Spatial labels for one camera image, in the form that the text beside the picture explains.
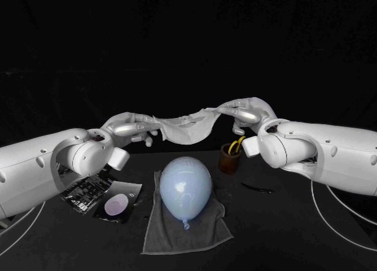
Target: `gray towel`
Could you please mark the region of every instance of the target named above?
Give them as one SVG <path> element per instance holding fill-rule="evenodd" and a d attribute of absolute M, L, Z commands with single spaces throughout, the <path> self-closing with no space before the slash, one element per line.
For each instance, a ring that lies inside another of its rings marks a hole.
<path fill-rule="evenodd" d="M 182 221 L 170 213 L 160 196 L 161 171 L 154 173 L 154 208 L 141 254 L 163 255 L 205 251 L 233 238 L 223 222 L 225 207 L 212 192 L 209 202 L 190 220 L 184 230 Z"/>

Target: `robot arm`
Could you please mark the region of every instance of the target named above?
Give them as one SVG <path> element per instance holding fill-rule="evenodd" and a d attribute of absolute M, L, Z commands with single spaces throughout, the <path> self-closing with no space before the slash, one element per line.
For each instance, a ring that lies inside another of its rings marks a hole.
<path fill-rule="evenodd" d="M 144 140 L 160 124 L 134 113 L 112 117 L 101 129 L 71 129 L 0 148 L 0 219 L 56 196 L 76 181 L 97 174 L 107 164 L 121 170 L 130 154 L 121 149 Z M 69 170 L 62 175 L 58 164 Z"/>
<path fill-rule="evenodd" d="M 272 168 L 347 192 L 377 196 L 377 132 L 278 119 L 258 98 L 231 101 L 218 110 L 235 116 L 235 129 L 251 127 L 258 134 L 242 142 L 248 157 L 261 153 Z"/>

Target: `table surface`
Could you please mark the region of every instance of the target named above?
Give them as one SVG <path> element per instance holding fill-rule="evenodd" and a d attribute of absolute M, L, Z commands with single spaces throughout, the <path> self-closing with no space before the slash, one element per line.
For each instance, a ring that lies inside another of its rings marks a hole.
<path fill-rule="evenodd" d="M 141 255 L 154 172 L 182 156 L 197 158 L 209 169 L 235 238 L 203 252 Z M 327 227 L 304 176 L 271 168 L 262 157 L 248 159 L 245 155 L 238 172 L 229 176 L 219 171 L 218 161 L 219 151 L 131 155 L 122 171 L 111 171 L 120 181 L 143 184 L 130 221 L 118 224 L 92 218 L 97 207 L 82 216 L 56 196 L 46 201 L 30 231 L 0 257 L 0 270 L 377 270 L 377 252 L 350 244 Z M 275 193 L 249 190 L 241 182 Z M 27 229 L 33 216 L 0 239 L 0 251 Z M 347 212 L 339 220 L 363 235 Z"/>

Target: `brown cup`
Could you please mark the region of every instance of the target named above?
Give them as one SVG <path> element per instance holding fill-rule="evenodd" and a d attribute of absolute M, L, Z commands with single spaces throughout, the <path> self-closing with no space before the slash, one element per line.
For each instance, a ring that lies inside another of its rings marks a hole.
<path fill-rule="evenodd" d="M 222 146 L 222 152 L 219 155 L 219 170 L 225 174 L 232 175 L 238 170 L 242 149 L 239 149 L 239 152 L 235 155 L 229 155 L 228 154 L 229 147 L 231 147 L 231 143 L 228 143 Z"/>

